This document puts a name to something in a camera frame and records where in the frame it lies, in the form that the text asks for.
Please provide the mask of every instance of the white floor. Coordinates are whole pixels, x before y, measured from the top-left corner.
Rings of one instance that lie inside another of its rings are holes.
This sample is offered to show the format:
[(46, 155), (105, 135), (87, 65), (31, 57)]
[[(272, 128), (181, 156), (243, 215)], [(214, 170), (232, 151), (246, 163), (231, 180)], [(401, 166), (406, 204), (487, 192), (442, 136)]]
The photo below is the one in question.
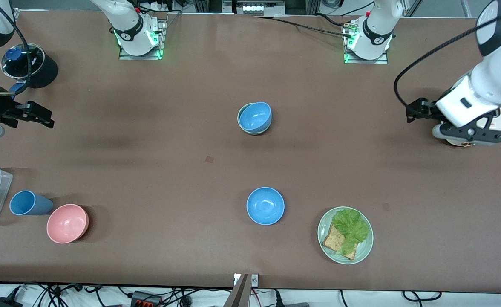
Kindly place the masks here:
[[(0, 297), (6, 297), (17, 286), (17, 284), (0, 284)], [(146, 287), (122, 287), (125, 292), (136, 290), (145, 291), (151, 294), (165, 293), (171, 291), (170, 288), (146, 288)], [(40, 295), (42, 289), (38, 286), (26, 286), (21, 288), (16, 297), (16, 301), (22, 303), (24, 307), (31, 307)], [(258, 294), (262, 307), (276, 303), (274, 291), (259, 289)], [(279, 290), (285, 305), (295, 303), (309, 303), (310, 307), (343, 307), (340, 292), (337, 290)], [(398, 291), (344, 291), (348, 307), (418, 307), (418, 303), (406, 301), (402, 293)], [(429, 298), (437, 295), (432, 292), (418, 292), (421, 298)], [(101, 300), (106, 306), (122, 305), (129, 306), (130, 299), (116, 287), (106, 286), (99, 290)], [(199, 291), (192, 297), (193, 307), (221, 307), (224, 305), (229, 293), (227, 291)], [(67, 290), (61, 296), (69, 307), (100, 307), (95, 293), (85, 291), (76, 292)], [(49, 299), (44, 299), (41, 306), (47, 307)], [(249, 307), (259, 307), (256, 298), (250, 299)], [(445, 292), (437, 301), (423, 302), (423, 307), (501, 307), (501, 294), (482, 293), (452, 293)]]

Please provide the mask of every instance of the pink bowl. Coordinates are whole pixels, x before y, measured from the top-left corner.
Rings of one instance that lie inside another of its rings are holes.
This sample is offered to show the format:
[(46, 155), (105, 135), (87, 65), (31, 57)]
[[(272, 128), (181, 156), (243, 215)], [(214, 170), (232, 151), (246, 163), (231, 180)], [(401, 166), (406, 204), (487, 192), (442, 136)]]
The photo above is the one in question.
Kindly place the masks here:
[(86, 232), (89, 225), (87, 213), (81, 206), (66, 204), (57, 208), (48, 218), (46, 232), (55, 243), (75, 241)]

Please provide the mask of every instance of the blue lid knob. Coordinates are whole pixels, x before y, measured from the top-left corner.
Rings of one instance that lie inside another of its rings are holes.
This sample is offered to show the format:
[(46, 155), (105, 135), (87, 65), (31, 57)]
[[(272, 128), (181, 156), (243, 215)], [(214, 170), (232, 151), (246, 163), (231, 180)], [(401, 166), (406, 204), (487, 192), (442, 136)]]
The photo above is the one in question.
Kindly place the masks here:
[(8, 49), (5, 53), (5, 56), (11, 61), (17, 61), (21, 58), (22, 53), (23, 51), (21, 51), (21, 49), (15, 47), (14, 49)]

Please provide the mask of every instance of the bowl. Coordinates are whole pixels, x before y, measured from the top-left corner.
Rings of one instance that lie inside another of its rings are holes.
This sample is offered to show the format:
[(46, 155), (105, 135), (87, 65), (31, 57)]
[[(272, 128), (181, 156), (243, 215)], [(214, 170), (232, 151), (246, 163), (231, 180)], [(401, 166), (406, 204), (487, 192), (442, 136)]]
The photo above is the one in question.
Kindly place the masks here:
[(362, 216), (362, 219), (365, 221), (365, 223), (368, 225), (368, 228), (370, 231), (368, 232), (368, 236), (364, 241), (361, 243), (358, 243), (356, 247), (356, 254), (354, 255), (354, 260), (349, 260), (348, 258), (342, 256), (342, 255), (336, 255), (336, 252), (329, 249), (328, 247), (324, 246), (322, 243), (324, 242), (324, 239), (328, 235), (328, 230), (330, 229), (330, 224), (332, 224), (332, 218), (338, 213), (338, 211), (342, 210), (347, 210), (347, 209), (353, 209), (356, 210), (355, 208), (350, 208), (350, 207), (337, 207), (334, 209), (329, 210), (326, 212), (322, 218), (319, 221), (319, 227), (317, 229), (317, 237), (319, 238), (319, 245), (322, 251), (330, 258), (331, 260), (334, 260), (338, 264), (357, 264), (361, 261), (363, 261), (371, 252), (371, 247), (374, 245), (374, 231), (371, 228), (371, 224), (368, 221), (368, 219), (362, 214), (362, 212), (356, 210), (360, 215)]
[(265, 102), (243, 105), (237, 113), (237, 123), (248, 134), (261, 134), (271, 125), (271, 107)]
[(274, 188), (257, 188), (247, 199), (247, 213), (257, 224), (264, 226), (275, 224), (284, 213), (283, 196)]
[(87, 213), (79, 205), (66, 204), (57, 208), (48, 218), (46, 232), (50, 240), (59, 244), (75, 241), (86, 232)]

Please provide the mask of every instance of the red wire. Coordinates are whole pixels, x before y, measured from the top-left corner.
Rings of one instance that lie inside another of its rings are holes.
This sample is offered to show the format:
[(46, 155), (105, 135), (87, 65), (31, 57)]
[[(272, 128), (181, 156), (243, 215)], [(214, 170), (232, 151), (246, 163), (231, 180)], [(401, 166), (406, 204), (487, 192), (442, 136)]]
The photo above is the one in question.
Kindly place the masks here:
[(252, 289), (252, 292), (254, 293), (254, 297), (256, 297), (256, 301), (258, 302), (258, 306), (262, 307), (262, 304), (260, 303), (260, 299), (258, 298), (258, 295), (254, 289)]

